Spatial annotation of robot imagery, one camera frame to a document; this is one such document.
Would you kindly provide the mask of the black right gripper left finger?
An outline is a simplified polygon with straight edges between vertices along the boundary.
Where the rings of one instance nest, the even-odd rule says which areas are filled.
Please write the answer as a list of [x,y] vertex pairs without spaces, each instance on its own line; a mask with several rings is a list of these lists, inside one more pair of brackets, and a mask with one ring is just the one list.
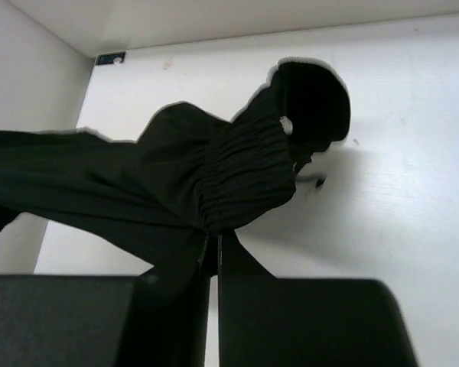
[[0,366],[202,366],[207,240],[139,276],[0,275]]

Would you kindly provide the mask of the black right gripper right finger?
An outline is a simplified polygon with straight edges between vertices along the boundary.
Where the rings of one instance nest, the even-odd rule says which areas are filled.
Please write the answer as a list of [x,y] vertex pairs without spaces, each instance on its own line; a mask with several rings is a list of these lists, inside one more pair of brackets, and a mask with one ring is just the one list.
[[221,366],[417,366],[399,305],[381,281],[277,278],[218,238]]

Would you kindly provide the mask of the black shorts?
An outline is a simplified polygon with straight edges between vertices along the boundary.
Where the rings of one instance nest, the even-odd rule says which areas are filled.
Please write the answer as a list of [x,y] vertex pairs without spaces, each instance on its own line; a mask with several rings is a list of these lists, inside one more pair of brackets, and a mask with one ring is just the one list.
[[134,141],[0,131],[0,232],[30,213],[157,265],[191,236],[216,238],[286,204],[301,169],[344,140],[350,120],[330,67],[289,60],[230,122],[178,102]]

